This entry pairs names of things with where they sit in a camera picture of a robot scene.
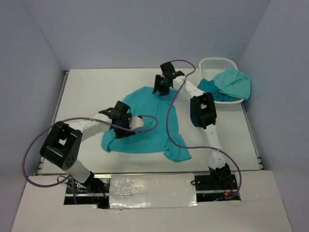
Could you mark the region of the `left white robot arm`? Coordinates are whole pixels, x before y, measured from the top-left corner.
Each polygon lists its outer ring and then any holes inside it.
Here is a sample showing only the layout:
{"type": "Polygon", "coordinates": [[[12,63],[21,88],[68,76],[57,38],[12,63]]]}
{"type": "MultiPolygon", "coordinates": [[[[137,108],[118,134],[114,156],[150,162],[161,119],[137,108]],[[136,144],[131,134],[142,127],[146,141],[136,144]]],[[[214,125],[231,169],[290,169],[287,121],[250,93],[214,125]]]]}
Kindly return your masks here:
{"type": "Polygon", "coordinates": [[[79,160],[81,143],[101,132],[114,132],[117,139],[134,135],[134,130],[144,126],[140,116],[133,116],[130,107],[118,101],[115,107],[98,112],[92,119],[66,124],[58,121],[44,141],[40,155],[59,167],[77,181],[82,192],[103,190],[106,186],[79,160]]]}

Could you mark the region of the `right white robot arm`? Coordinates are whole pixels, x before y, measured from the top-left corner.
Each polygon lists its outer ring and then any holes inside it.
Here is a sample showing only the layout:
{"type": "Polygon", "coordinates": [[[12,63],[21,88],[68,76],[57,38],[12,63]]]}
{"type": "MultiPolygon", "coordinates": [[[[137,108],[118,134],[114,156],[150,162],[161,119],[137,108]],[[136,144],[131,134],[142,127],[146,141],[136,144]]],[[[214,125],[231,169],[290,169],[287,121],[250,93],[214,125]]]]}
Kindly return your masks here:
{"type": "Polygon", "coordinates": [[[167,96],[170,88],[177,90],[168,108],[166,117],[166,131],[169,140],[179,148],[184,149],[210,149],[208,157],[209,174],[199,175],[191,182],[197,190],[223,189],[231,187],[232,190],[237,188],[233,184],[234,176],[226,159],[231,157],[222,151],[216,129],[217,113],[213,95],[204,92],[187,80],[187,77],[194,72],[184,74],[182,71],[176,71],[172,61],[160,65],[161,74],[155,76],[153,94],[159,93],[160,96],[167,96]],[[206,136],[208,146],[191,146],[187,147],[175,142],[169,132],[169,114],[179,93],[182,93],[189,99],[190,119],[196,128],[202,129],[206,136]]]}

